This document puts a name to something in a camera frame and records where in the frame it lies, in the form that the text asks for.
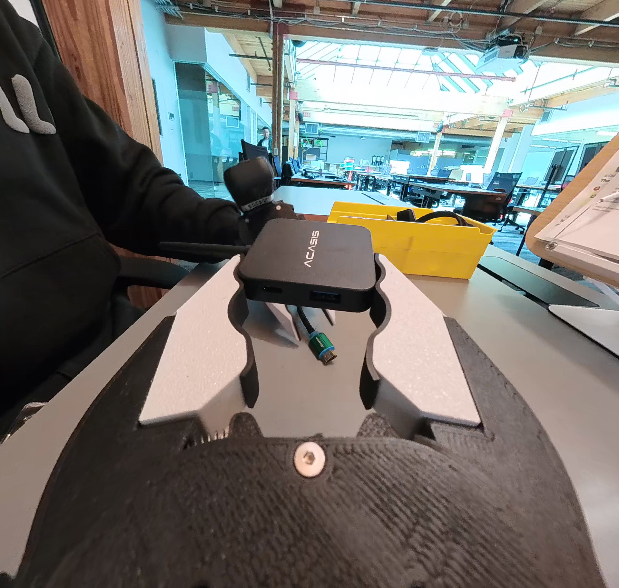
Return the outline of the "dark flat panel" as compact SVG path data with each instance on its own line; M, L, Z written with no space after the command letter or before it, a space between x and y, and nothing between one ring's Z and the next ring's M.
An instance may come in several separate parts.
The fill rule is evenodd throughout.
M599 307L598 304L499 257L483 256L477 267L546 307L550 305Z

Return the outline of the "person's black hoodie torso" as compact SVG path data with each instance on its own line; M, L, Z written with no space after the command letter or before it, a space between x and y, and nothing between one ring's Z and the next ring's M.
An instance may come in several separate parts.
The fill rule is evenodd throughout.
M142 315L114 290L119 257L81 189L85 98L38 28L1 1L2 436Z

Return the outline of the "wooden board stand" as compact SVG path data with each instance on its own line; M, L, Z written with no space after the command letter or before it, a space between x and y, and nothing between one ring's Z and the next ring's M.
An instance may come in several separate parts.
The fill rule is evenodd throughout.
M536 218L531 252L618 288L618 135Z

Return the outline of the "yellow plastic bin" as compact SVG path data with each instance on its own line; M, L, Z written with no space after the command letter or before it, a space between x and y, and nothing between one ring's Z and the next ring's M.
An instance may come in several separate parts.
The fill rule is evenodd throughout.
M496 229L458 214L393 205L334 202L329 223L363 226L371 232L374 252L403 274L471 279Z

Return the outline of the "black framed board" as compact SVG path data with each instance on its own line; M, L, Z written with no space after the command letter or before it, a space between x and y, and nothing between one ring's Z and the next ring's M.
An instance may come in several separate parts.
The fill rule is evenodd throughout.
M42 34L43 39L50 46L54 55L61 60L58 44L54 36L51 23L42 0L2 0L6 5L14 9L20 18L35 25Z

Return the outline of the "long dark office desk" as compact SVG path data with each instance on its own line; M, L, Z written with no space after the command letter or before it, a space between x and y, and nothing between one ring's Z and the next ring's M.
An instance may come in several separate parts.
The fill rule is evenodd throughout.
M465 187L470 187L469 185L447 182L437 183L429 180L429 177L415 178L412 175L380 175L370 173L360 173L353 177L355 189L360 192L379 192L402 202L409 197L421 198L422 201L438 201L448 196L460 197L454 193L462 191Z

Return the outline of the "ceiling projector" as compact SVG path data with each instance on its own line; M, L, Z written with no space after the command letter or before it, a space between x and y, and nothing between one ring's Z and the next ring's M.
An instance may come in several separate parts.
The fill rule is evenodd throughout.
M484 50L476 64L476 74L501 75L514 71L529 58L529 46L521 35L503 33Z

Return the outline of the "black usb hub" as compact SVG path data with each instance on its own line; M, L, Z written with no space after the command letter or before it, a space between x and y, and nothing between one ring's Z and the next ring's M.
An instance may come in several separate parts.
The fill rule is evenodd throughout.
M376 285L371 232L321 221L266 223L237 266L252 301L363 313Z

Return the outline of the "wooden pillar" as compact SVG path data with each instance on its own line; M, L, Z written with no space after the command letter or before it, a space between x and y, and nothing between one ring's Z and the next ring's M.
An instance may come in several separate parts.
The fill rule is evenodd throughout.
M82 93L163 161L141 0L42 0Z

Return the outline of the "person's left forearm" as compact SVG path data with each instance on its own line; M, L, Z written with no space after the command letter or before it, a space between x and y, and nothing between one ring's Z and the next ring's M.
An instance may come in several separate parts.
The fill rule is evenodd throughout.
M156 256L161 242L239 241L241 214L234 203L201 197L97 104L87 98L84 103L89 116L82 130L81 189L110 243Z

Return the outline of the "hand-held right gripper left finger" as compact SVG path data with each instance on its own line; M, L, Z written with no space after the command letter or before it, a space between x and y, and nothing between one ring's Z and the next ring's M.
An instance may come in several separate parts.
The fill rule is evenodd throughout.
M176 312L139 417L150 426L197 418L208 436L259 396L258 368L249 334L241 257L221 267Z

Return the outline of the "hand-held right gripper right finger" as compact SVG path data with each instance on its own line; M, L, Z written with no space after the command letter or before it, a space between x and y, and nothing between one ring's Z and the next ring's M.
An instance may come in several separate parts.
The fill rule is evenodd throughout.
M384 255L375 255L376 284L360 375L360 398L396 434L424 424L474 429L476 403L444 314Z

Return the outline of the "white instruction sheet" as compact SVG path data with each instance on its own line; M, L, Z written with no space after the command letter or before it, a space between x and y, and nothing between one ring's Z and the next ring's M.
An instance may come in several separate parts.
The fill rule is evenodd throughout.
M561 252L618 261L618 153L535 238Z

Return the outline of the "red steel column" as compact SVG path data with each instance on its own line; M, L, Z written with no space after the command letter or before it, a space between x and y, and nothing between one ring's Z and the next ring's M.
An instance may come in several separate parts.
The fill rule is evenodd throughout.
M285 24L273 24L272 35L272 154L282 157L282 118L283 118L283 90L284 90L284 63L283 49L285 40Z

